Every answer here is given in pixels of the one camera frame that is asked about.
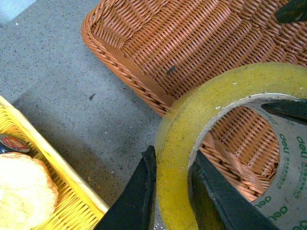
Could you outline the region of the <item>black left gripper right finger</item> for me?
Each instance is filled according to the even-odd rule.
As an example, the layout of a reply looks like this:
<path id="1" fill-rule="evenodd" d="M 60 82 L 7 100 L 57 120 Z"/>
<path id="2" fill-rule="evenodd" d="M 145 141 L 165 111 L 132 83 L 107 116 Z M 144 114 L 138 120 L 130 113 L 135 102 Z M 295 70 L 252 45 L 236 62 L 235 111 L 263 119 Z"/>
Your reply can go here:
<path id="1" fill-rule="evenodd" d="M 277 230 L 201 151 L 190 168 L 190 202 L 200 230 Z"/>

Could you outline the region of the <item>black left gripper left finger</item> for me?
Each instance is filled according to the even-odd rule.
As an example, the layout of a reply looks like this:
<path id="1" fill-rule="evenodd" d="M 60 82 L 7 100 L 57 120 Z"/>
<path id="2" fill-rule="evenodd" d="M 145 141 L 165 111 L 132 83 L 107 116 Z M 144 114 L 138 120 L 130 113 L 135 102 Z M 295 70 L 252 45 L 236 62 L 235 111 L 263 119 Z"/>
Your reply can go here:
<path id="1" fill-rule="evenodd" d="M 150 145 L 116 202 L 96 230 L 152 230 L 156 204 L 156 155 Z"/>

